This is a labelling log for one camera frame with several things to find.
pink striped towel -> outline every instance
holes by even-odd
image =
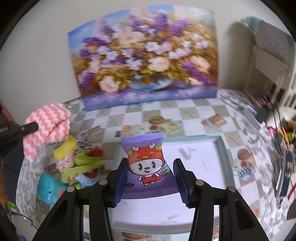
[[[25,124],[35,121],[39,129],[23,138],[25,157],[29,161],[34,161],[44,143],[67,140],[71,115],[72,113],[61,103],[44,105],[30,114]]]

snack bag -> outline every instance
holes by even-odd
[[[128,155],[123,199],[141,199],[179,192],[173,172],[164,160],[163,133],[121,139]]]

teal plastic toy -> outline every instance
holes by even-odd
[[[66,185],[45,172],[39,179],[37,195],[46,204],[55,204],[66,189]]]

cartoon dragon hat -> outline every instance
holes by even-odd
[[[127,151],[128,154],[128,168],[134,162],[159,158],[162,160],[163,164],[165,163],[161,145],[156,146],[156,143],[152,143],[145,147],[132,146],[132,151]]]

vase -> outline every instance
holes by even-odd
[[[155,91],[169,86],[173,79],[161,73],[134,75],[130,77],[129,87],[141,91]]]

